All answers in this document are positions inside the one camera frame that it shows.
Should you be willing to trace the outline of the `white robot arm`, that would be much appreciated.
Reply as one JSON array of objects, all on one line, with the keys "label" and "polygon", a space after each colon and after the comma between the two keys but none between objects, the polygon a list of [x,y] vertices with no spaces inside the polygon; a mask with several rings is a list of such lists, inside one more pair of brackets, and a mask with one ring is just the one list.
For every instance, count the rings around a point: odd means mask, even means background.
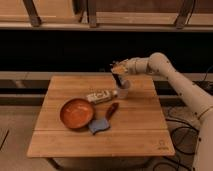
[{"label": "white robot arm", "polygon": [[185,105],[200,121],[192,171],[213,171],[213,96],[177,71],[160,52],[146,58],[131,58],[117,62],[114,74],[154,74],[164,77]]}]

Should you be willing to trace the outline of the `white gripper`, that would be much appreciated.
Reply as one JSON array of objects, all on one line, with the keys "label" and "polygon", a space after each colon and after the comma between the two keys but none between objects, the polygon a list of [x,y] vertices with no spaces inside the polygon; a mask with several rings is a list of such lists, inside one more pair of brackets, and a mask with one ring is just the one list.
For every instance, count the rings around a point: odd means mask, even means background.
[{"label": "white gripper", "polygon": [[113,74],[138,74],[137,71],[138,58],[125,59],[121,62],[116,62],[111,68]]}]

